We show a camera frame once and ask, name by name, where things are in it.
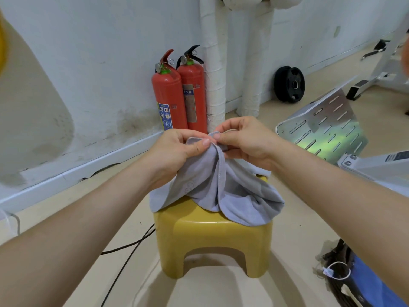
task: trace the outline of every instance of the blue label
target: blue label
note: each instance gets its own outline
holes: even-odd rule
[[[158,103],[157,106],[159,108],[160,118],[162,119],[163,129],[172,129],[172,117],[169,104]]]

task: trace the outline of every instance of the stool leg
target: stool leg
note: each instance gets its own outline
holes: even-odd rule
[[[186,253],[174,253],[160,255],[160,264],[163,272],[172,279],[183,277],[184,256]]]
[[[269,246],[258,245],[245,253],[247,276],[260,278],[268,269]]]

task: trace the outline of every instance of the black cable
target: black cable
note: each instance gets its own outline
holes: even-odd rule
[[[119,247],[119,248],[116,248],[116,249],[112,249],[112,250],[109,250],[109,251],[104,251],[103,253],[101,253],[101,255],[113,253],[113,252],[116,252],[116,251],[119,251],[119,250],[122,250],[122,249],[125,249],[125,248],[128,248],[128,247],[132,247],[132,246],[136,245],[137,243],[140,243],[140,242],[144,241],[146,238],[148,238],[148,237],[149,237],[151,234],[153,234],[154,232],[155,232],[155,229],[153,229],[153,231],[151,231],[149,234],[147,234],[146,236],[142,237],[141,239],[139,239],[139,240],[137,240],[137,241],[135,241],[135,242],[133,242],[133,243],[130,243],[130,244],[127,244],[126,246],[122,246],[122,247]]]
[[[114,282],[112,283],[108,293],[106,294],[104,301],[101,304],[101,307],[103,307],[105,305],[106,300],[108,299],[109,294],[111,293],[115,283],[117,282],[118,278],[120,277],[122,271],[124,270],[126,264],[129,262],[130,258],[132,257],[133,253],[136,251],[136,249],[139,247],[139,245],[142,243],[142,241],[144,241],[148,236],[149,231],[152,229],[152,227],[154,227],[155,224],[152,224],[152,226],[146,231],[146,233],[142,236],[142,239],[140,239],[139,243],[136,245],[136,247],[133,249],[133,251],[131,252],[131,254],[129,255],[128,259],[126,260],[125,264],[122,266],[120,272],[117,274],[117,277],[115,278]]]

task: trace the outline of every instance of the fingernail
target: fingernail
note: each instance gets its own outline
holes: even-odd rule
[[[210,145],[210,139],[203,139],[202,143],[203,143],[203,146],[209,146]]]

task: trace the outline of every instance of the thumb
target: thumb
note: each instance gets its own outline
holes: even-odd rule
[[[206,151],[210,146],[209,139],[202,139],[194,144],[185,144],[187,157],[198,156]]]
[[[215,133],[213,138],[221,144],[239,146],[238,130],[232,130],[226,133]]]

